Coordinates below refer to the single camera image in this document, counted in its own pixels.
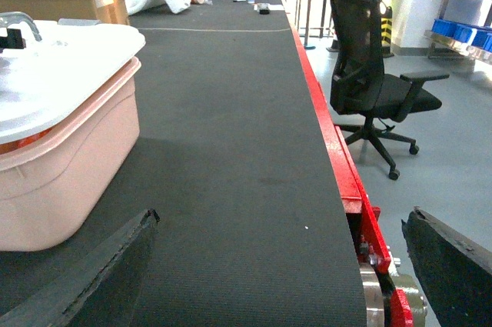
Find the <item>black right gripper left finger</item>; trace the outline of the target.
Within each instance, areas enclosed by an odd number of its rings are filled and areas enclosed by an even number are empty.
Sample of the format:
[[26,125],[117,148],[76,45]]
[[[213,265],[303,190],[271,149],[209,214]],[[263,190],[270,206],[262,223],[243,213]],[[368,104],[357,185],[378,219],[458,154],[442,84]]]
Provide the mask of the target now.
[[130,326],[155,247],[154,209],[1,317],[2,326]]

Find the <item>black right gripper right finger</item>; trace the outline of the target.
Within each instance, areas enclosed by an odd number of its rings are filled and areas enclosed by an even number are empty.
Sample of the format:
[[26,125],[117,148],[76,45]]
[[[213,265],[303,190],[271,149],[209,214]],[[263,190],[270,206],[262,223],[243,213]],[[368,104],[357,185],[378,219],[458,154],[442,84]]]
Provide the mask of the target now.
[[491,325],[491,251],[420,207],[401,222],[414,273],[442,326]]

